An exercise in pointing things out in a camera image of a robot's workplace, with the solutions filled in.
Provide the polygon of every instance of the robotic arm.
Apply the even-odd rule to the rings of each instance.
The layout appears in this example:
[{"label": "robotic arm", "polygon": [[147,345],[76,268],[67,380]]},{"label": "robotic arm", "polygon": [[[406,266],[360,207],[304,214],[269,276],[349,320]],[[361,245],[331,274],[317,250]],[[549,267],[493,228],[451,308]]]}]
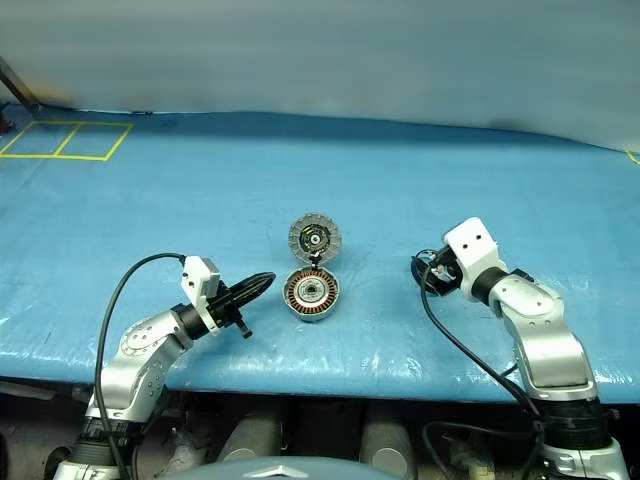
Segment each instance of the robotic arm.
[{"label": "robotic arm", "polygon": [[620,445],[609,434],[607,413],[580,341],[564,321],[562,297],[521,270],[507,272],[498,248],[478,218],[444,235],[445,247],[414,257],[412,273],[425,288],[446,295],[460,288],[504,321],[514,340],[528,396],[545,426],[541,455],[552,477],[628,480]]},{"label": "robotic arm", "polygon": [[186,257],[181,286],[190,300],[142,320],[120,340],[113,361],[102,370],[102,395],[111,426],[105,432],[95,395],[69,460],[62,462],[55,480],[111,480],[121,475],[106,435],[115,437],[127,466],[142,427],[153,413],[173,363],[198,338],[236,324],[248,338],[251,330],[239,308],[260,296],[273,282],[273,273],[253,275],[228,288],[210,260]]}]

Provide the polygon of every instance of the white wall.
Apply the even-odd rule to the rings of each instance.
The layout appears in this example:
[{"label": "white wall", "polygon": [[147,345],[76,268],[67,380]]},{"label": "white wall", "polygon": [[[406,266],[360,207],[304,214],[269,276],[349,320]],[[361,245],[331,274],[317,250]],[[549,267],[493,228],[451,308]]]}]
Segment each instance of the white wall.
[{"label": "white wall", "polygon": [[45,101],[550,133],[640,150],[640,2],[0,0]]}]

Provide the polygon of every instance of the table surface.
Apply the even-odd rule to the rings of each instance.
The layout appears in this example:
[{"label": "table surface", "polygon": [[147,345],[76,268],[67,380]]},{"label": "table surface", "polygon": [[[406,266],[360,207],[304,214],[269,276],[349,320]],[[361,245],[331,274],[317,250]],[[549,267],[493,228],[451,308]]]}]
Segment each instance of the table surface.
[{"label": "table surface", "polygon": [[[6,112],[26,127],[17,107]],[[510,268],[559,291],[605,402],[640,401],[640,167],[624,153],[503,131],[264,113],[112,115],[46,110],[73,122],[0,139],[0,375],[88,382],[109,296],[138,259],[210,257],[227,283],[278,278],[244,308],[253,337],[205,337],[170,388],[506,401],[507,394],[428,322],[409,257],[479,216]],[[106,156],[108,161],[33,158]],[[7,155],[27,158],[5,158]],[[309,211],[340,226],[327,264],[335,312],[300,322],[282,301],[301,263],[288,229]],[[179,264],[130,281],[107,344],[184,302]],[[501,322],[461,295],[434,299],[452,331],[496,369],[513,361]]]}]

